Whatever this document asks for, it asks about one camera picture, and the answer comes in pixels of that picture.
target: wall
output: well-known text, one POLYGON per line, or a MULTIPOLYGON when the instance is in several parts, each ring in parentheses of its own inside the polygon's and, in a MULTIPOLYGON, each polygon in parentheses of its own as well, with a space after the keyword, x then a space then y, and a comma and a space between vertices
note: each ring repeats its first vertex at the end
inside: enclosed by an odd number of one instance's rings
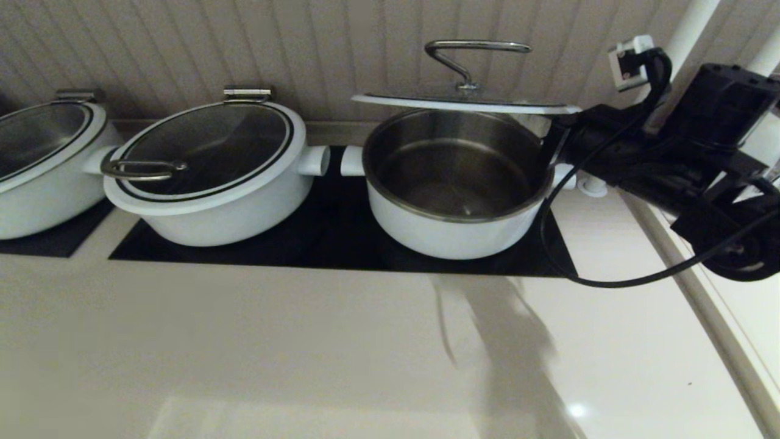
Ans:
MULTIPOLYGON (((663 45, 682 0, 3 0, 0 98, 12 108, 61 87, 104 88, 118 118, 159 118, 272 84, 307 120, 381 120, 357 91, 449 81, 423 55, 438 38, 531 44, 529 55, 461 52, 495 90, 610 102, 605 53, 634 34, 663 45)), ((696 60, 745 62, 780 20, 776 0, 723 0, 696 60)), ((631 96, 624 98, 630 102, 631 96)))

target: induction cooktop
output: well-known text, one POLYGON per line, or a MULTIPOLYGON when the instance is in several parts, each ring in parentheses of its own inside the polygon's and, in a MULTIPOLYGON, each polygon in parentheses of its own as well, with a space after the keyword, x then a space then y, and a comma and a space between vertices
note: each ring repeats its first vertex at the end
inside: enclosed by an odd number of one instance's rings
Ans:
MULTIPOLYGON (((324 177, 314 179, 306 201, 290 217, 256 237, 218 247, 187 247, 165 240, 141 220, 110 259, 413 273, 560 276, 542 253, 538 219, 517 244, 487 258, 451 261, 422 255, 402 246, 381 229, 371 214, 365 179, 339 175, 343 152, 343 147, 332 147, 328 172, 324 177)), ((545 232, 555 260, 575 273, 553 215, 548 217, 545 232)))
POLYGON ((103 200, 78 216, 38 234, 0 241, 0 253, 69 258, 114 209, 103 200))

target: pot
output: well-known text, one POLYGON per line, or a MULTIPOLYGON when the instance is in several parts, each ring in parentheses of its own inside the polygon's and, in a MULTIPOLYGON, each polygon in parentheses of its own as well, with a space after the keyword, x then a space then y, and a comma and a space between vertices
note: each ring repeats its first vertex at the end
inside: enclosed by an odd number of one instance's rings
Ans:
POLYGON ((328 147, 308 147, 303 120, 268 102, 269 90, 225 93, 160 120, 102 163, 108 199, 177 244, 230 244, 270 229, 328 168, 328 147))
POLYGON ((374 217, 401 244, 475 259, 515 244, 534 221, 554 176, 537 166, 539 151, 538 137, 507 116, 417 109, 348 147, 341 171, 365 175, 374 217))
POLYGON ((491 93, 442 49, 531 51, 511 41, 427 43, 425 52, 463 80, 353 96, 358 102, 416 110, 384 121, 363 148, 349 147, 342 175, 366 176, 374 217, 406 247, 443 259, 482 258, 523 237, 555 171, 565 170, 539 154, 538 137, 502 113, 552 116, 581 110, 491 93))
POLYGON ((0 239, 47 230, 105 196, 90 158, 122 141, 98 91, 58 91, 53 102, 0 118, 0 239))

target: white countertop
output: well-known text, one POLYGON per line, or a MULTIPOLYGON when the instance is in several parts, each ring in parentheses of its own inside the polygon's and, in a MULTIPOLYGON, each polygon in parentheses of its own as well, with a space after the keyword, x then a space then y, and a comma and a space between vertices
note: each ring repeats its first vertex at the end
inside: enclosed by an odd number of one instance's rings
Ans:
MULTIPOLYGON (((671 230, 673 219, 636 197, 622 196, 668 264, 693 256, 690 245, 671 230)), ((700 264, 676 280, 728 359, 767 436, 780 437, 780 275, 737 282, 700 264)))
MULTIPOLYGON (((614 193, 554 211, 580 275, 663 267, 614 193)), ((761 437, 673 280, 107 260, 135 221, 0 255, 0 437, 761 437)))

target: metal handle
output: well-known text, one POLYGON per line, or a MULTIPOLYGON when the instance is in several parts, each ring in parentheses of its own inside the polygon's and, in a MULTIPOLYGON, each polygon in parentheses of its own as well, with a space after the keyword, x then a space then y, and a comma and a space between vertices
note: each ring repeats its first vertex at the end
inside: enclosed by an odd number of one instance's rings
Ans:
POLYGON ((475 48, 482 50, 500 50, 504 52, 528 53, 531 51, 529 45, 514 43, 511 41, 488 41, 488 40, 436 40, 425 45, 425 53, 431 58, 439 61, 452 70, 455 70, 463 77, 463 82, 458 84, 462 90, 475 90, 479 84, 471 79, 471 73, 466 67, 461 66, 447 55, 437 52, 443 48, 475 48))
POLYGON ((101 164, 101 172, 103 175, 129 181, 167 180, 168 178, 173 177, 174 172, 183 171, 185 169, 187 169, 187 164, 181 160, 174 160, 172 162, 166 162, 165 160, 110 160, 101 164), (153 173, 131 173, 125 171, 123 169, 124 166, 156 166, 168 168, 169 170, 153 173))
POLYGON ((266 102, 274 98, 274 88, 248 85, 225 85, 222 90, 225 102, 266 102))
POLYGON ((61 88, 55 92, 55 101, 74 102, 105 102, 105 92, 100 88, 61 88))

